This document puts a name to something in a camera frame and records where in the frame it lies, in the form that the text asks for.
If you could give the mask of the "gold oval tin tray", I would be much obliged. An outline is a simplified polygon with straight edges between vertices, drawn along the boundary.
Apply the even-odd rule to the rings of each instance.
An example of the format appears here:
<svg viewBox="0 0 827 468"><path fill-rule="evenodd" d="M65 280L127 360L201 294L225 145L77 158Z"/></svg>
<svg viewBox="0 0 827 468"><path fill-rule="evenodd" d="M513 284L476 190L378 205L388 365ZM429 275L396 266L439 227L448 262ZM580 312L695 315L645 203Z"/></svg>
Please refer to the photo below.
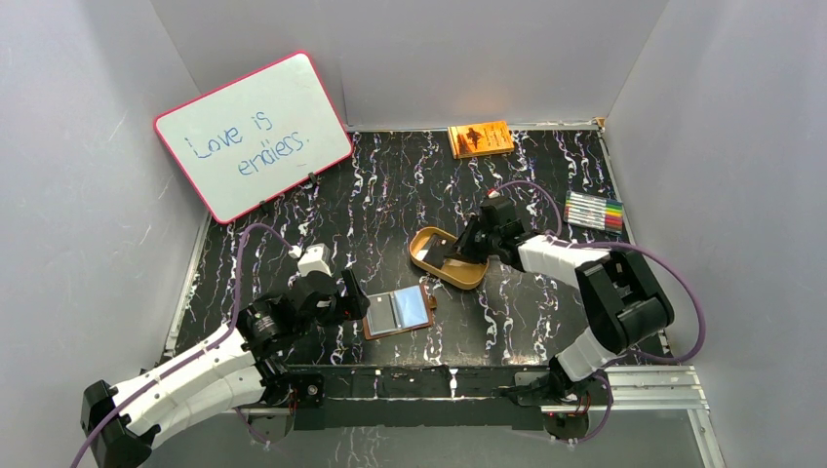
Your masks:
<svg viewBox="0 0 827 468"><path fill-rule="evenodd" d="M449 258L446 260L442 269L436 269L416 258L417 253L432 234L441 234L451 240L457 240L453 234L435 226L427 226L419 229L411 238L408 246L409 257L413 265L463 291L470 291L477 288L483 282L488 272L490 265L488 262L468 263Z"/></svg>

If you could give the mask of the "brown leather card holder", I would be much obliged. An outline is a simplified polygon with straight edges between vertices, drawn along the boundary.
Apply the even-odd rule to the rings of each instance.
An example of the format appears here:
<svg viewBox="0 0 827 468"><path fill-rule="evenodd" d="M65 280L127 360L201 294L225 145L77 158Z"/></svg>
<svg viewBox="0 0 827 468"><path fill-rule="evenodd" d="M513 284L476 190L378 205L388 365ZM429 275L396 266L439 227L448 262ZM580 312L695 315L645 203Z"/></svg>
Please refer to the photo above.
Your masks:
<svg viewBox="0 0 827 468"><path fill-rule="evenodd" d="M367 340L434 325L437 299L423 285L371 294L368 299L370 305L363 319Z"/></svg>

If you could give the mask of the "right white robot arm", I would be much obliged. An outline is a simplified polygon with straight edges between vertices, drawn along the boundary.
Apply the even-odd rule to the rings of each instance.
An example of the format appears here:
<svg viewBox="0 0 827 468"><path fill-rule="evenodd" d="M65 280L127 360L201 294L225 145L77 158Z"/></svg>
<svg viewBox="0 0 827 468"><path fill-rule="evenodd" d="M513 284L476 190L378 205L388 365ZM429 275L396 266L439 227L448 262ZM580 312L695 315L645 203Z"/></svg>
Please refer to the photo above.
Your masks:
<svg viewBox="0 0 827 468"><path fill-rule="evenodd" d="M586 393L588 377L675 318L641 253L575 246L529 230L503 196L486 200L470 216L448 256L466 263L495 256L518 271L578 289L587 326L550 361L550 393L563 404L575 403Z"/></svg>

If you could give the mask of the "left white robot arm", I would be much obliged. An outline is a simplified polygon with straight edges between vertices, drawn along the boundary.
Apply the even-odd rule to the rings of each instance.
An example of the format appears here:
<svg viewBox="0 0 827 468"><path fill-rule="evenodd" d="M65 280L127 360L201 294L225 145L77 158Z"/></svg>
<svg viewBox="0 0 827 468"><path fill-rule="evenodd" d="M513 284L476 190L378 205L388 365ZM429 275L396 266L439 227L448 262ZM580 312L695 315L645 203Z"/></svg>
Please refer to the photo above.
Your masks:
<svg viewBox="0 0 827 468"><path fill-rule="evenodd" d="M284 357L315 327L364 318L371 302L349 269L340 280L312 271L269 292L171 360L83 393L81 453L99 467L139 467L166 440L226 410L263 404L317 406L320 375L290 372Z"/></svg>

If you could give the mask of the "colour marker pen set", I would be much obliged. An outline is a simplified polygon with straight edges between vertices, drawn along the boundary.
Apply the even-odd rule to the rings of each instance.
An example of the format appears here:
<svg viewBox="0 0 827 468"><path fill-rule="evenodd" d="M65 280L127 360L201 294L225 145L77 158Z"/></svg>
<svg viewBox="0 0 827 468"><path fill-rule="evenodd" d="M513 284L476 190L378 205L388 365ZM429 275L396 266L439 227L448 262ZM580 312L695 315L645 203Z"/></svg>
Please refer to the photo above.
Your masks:
<svg viewBox="0 0 827 468"><path fill-rule="evenodd" d="M621 234L624 226L624 206L614 199L569 191L563 220L579 227Z"/></svg>

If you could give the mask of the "orange book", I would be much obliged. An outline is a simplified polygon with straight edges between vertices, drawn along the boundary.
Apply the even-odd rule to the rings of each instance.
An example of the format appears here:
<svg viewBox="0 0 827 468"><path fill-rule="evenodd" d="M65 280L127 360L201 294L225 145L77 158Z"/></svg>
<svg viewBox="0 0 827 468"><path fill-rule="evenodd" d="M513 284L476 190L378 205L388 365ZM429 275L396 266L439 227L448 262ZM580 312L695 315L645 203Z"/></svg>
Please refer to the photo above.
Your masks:
<svg viewBox="0 0 827 468"><path fill-rule="evenodd" d="M455 159L505 154L515 147L505 121L450 126L448 136Z"/></svg>

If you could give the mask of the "pink framed whiteboard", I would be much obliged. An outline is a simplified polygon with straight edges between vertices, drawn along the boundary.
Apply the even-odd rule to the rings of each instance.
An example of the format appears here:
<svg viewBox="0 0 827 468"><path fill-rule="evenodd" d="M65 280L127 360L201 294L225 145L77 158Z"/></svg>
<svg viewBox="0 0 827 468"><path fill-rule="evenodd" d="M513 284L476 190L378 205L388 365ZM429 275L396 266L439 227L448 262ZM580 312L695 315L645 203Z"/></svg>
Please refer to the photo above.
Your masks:
<svg viewBox="0 0 827 468"><path fill-rule="evenodd" d="M353 153L352 140L304 52L162 113L153 127L220 224Z"/></svg>

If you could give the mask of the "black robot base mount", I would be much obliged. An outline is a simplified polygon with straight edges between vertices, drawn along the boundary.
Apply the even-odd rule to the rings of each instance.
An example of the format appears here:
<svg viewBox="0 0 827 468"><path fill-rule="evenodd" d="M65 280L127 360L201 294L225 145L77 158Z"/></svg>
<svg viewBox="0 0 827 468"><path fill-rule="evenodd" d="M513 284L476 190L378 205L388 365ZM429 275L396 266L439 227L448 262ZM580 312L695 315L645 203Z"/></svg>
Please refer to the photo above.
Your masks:
<svg viewBox="0 0 827 468"><path fill-rule="evenodd" d="M596 433L590 410L610 404L605 371L558 385L550 367L292 366L239 412L284 416L288 430L500 427L578 442Z"/></svg>

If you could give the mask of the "aluminium rail frame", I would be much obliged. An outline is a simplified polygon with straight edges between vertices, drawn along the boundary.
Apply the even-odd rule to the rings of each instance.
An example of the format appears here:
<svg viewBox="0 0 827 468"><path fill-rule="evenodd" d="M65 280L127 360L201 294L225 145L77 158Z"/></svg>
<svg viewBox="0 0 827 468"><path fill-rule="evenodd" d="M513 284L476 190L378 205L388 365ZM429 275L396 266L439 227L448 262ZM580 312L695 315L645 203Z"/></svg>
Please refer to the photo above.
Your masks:
<svg viewBox="0 0 827 468"><path fill-rule="evenodd" d="M544 430L564 443L597 433L616 410L685 410L707 467L725 462L709 408L692 366L616 366L575 384L564 396L551 389L541 367L295 368L269 398L256 369L238 370L170 408L148 395L151 409L130 404L132 432L160 446L173 435L218 414L239 409L252 416L284 415L297 406L295 429L384 425L503 426Z"/></svg>

